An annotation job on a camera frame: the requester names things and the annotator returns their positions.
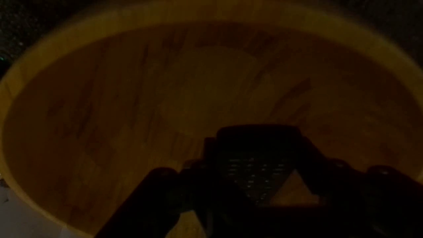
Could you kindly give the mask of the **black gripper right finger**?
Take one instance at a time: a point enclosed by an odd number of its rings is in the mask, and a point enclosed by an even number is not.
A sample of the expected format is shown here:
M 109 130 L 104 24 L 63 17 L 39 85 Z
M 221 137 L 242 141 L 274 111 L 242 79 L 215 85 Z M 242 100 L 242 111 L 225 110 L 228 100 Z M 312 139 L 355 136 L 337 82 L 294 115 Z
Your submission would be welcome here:
M 332 174 L 328 159 L 307 137 L 300 141 L 299 173 L 307 188 L 318 196 L 332 189 Z

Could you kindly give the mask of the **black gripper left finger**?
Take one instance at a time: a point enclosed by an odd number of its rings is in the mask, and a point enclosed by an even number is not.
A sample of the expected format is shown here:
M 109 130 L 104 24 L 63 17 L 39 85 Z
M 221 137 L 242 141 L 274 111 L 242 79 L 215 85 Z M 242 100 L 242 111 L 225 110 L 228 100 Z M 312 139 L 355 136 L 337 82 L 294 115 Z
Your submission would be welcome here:
M 225 208 L 230 204 L 230 180 L 219 168 L 221 156 L 219 140 L 207 137 L 200 164 L 200 201 L 205 206 Z

